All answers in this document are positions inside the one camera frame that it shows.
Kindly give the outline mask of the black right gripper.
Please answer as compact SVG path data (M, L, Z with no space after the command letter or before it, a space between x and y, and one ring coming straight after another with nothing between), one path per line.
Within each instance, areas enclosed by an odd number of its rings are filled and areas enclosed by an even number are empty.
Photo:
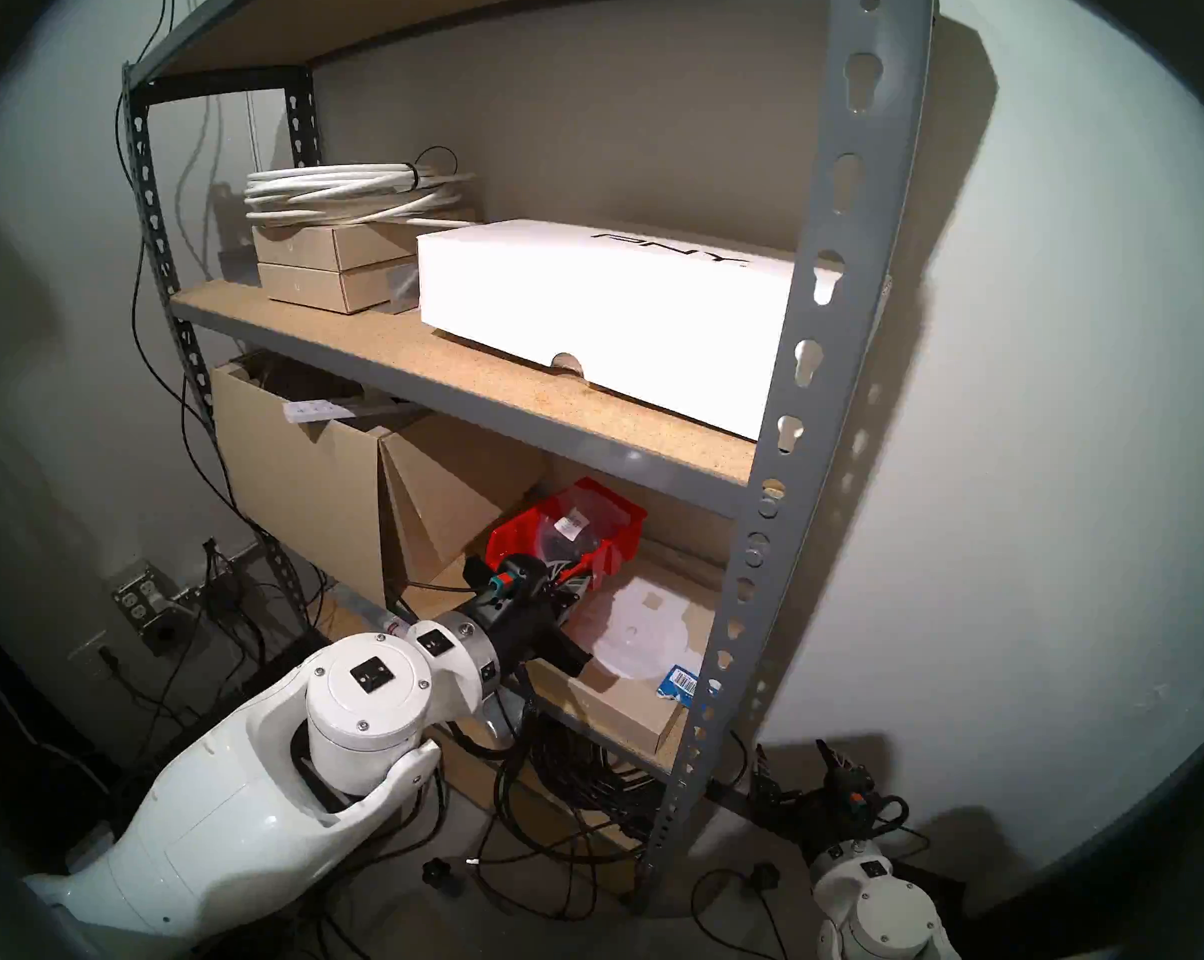
M854 761L819 740L826 767L824 787L810 791L784 791L773 779L765 747L755 744L755 800L757 823L769 832L798 846L801 855L814 859L842 842L878 840L908 820L908 803L883 795L868 773L854 773Z

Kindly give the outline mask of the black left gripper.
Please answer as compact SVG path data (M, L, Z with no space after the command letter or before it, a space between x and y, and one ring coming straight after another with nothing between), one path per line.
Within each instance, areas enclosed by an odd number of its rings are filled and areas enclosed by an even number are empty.
M462 603L462 614L492 643L501 676L531 659L542 659L568 677L582 675L592 656L565 634L563 624L588 595L590 560L544 563L513 553L490 567L470 555L462 576L476 591Z

